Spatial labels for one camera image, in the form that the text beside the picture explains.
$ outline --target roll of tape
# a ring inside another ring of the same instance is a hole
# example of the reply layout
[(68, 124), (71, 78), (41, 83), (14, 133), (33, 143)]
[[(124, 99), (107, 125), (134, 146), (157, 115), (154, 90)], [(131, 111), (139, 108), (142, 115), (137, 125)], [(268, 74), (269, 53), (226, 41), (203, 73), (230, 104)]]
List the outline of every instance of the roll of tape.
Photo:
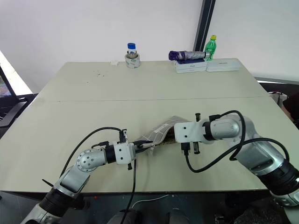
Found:
[(127, 67), (131, 69), (138, 68), (140, 66), (140, 56), (137, 54), (136, 58), (128, 58), (128, 55), (125, 55)]

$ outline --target blue bottle cap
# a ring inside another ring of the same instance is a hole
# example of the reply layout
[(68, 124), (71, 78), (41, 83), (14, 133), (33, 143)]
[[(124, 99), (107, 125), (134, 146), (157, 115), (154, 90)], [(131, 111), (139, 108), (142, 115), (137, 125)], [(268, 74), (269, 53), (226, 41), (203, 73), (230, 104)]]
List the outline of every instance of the blue bottle cap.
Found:
[(128, 43), (128, 48), (129, 49), (136, 49), (136, 46), (134, 43)]

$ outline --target green plastic bottle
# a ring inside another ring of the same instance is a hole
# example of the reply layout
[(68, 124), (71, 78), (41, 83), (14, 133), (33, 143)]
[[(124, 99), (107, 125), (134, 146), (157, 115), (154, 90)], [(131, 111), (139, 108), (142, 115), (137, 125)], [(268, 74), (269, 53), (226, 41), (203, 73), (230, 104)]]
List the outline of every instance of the green plastic bottle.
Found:
[(211, 61), (213, 59), (213, 55), (216, 51), (216, 35), (212, 35), (210, 41), (206, 44), (205, 52), (210, 53), (210, 57), (207, 58), (207, 61)]

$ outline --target white table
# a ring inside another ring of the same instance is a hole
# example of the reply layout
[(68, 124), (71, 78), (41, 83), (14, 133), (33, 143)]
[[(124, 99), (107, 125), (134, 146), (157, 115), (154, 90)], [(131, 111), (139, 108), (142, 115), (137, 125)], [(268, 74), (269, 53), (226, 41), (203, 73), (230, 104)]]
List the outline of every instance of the white table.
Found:
[[(95, 75), (88, 72), (85, 76), (82, 74), (84, 70), (95, 68), (105, 68), (102, 70), (107, 79), (94, 78)], [(159, 81), (151, 81), (143, 72)], [(128, 86), (139, 86), (141, 77), (155, 86), (137, 87), (138, 92), (133, 94), (134, 90)], [(92, 88), (88, 88), (86, 80), (93, 80), (89, 82)], [(49, 191), (50, 187), (41, 179), (54, 183), (74, 147), (96, 128), (127, 128), (129, 140), (133, 141), (173, 115), (194, 120), (196, 112), (206, 118), (232, 109), (251, 118), (260, 135), (284, 144), (291, 162), (299, 167), (295, 159), (299, 154), (299, 131), (245, 68), (235, 72), (176, 74), (171, 62), (143, 62), (135, 70), (127, 69), (123, 63), (117, 67), (109, 63), (67, 63), (0, 140), (0, 190)], [(95, 134), (83, 144), (70, 164), (92, 144), (117, 138), (118, 133), (114, 131)], [(224, 141), (200, 144), (201, 153), (191, 154), (190, 161), (195, 168), (200, 168), (227, 149)], [(128, 171), (126, 165), (112, 163), (94, 171), (83, 192), (130, 192), (132, 179), (133, 171)], [(228, 158), (203, 173), (192, 173), (179, 144), (137, 155), (137, 192), (264, 188), (258, 178)]]

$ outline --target white cable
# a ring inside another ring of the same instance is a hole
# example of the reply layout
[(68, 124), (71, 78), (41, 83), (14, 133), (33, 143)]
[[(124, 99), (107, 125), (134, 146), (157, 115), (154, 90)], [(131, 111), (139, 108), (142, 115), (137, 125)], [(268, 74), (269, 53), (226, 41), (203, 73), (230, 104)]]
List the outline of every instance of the white cable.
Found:
[(159, 200), (159, 199), (164, 198), (164, 197), (167, 197), (167, 196), (169, 196), (169, 195), (164, 195), (164, 196), (162, 196), (162, 197), (158, 197), (158, 198), (154, 198), (154, 199), (140, 200), (140, 201), (138, 201), (138, 202), (135, 202), (135, 203), (132, 205), (131, 208), (133, 208), (133, 207), (134, 207), (136, 204), (138, 204), (139, 202), (151, 202), (151, 201)]

